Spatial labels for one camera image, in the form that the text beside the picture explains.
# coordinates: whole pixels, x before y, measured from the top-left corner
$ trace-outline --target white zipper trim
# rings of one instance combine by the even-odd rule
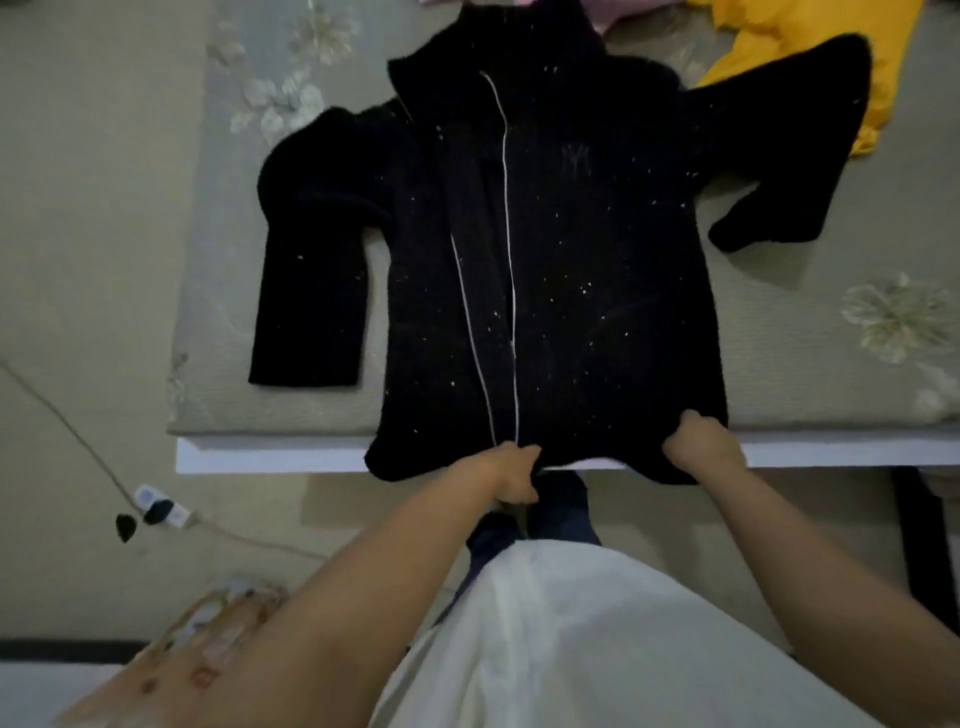
[[[473,326],[470,324],[470,309],[467,305],[467,289],[464,287],[464,272],[460,269],[460,254],[457,253],[457,242],[453,239],[453,233],[450,234],[450,245],[453,246],[453,259],[457,263],[457,278],[460,279],[460,295],[464,298],[464,314],[467,316],[467,334],[470,337],[470,350],[473,352],[473,363],[476,365],[477,374],[480,376],[480,388],[483,390],[483,399],[487,403],[487,417],[490,418],[490,437],[493,440],[493,446],[496,442],[496,431],[493,429],[493,408],[490,406],[490,394],[487,392],[487,382],[483,379],[483,370],[480,368],[480,357],[477,356],[477,345],[473,340]]]
[[[500,159],[503,162],[503,216],[507,226],[507,262],[510,265],[510,292],[513,297],[511,306],[512,322],[510,323],[510,353],[514,359],[514,442],[520,444],[520,397],[516,393],[516,285],[514,283],[514,258],[510,249],[510,199],[507,196],[507,133],[510,125],[507,123],[507,114],[503,112],[503,106],[500,104],[500,95],[496,92],[496,85],[493,79],[483,71],[480,75],[487,79],[490,88],[493,90],[493,99],[496,101],[496,107],[500,111],[500,117],[503,119],[503,143],[501,144]]]

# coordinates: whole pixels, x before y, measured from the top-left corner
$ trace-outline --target person's left arm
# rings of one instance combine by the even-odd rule
[[[532,503],[540,448],[464,458],[323,565],[204,699],[202,728],[365,726],[494,498]]]

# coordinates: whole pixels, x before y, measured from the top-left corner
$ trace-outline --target person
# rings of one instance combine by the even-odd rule
[[[960,640],[684,412],[663,444],[716,504],[796,661],[600,546],[573,473],[505,443],[451,465],[324,564],[208,691],[203,728],[941,726]],[[526,538],[494,499],[530,504]],[[466,586],[408,650],[464,542]]]

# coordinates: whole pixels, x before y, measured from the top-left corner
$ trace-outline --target power strip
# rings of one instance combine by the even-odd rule
[[[180,530],[192,525],[197,520],[197,515],[193,511],[188,511],[163,491],[154,488],[152,485],[141,485],[137,488],[133,493],[133,500],[136,501],[136,507],[143,513],[149,511],[151,506],[158,500],[172,500],[174,507],[170,510],[170,513],[167,514],[163,522]]]

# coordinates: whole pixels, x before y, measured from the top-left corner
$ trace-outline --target pink cloth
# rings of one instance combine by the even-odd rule
[[[446,0],[420,0],[421,5],[432,5]],[[640,15],[664,5],[676,5],[684,0],[580,0],[594,29],[603,35],[621,17]],[[534,0],[513,0],[512,5],[532,5]],[[474,5],[503,5],[502,2],[475,0]]]

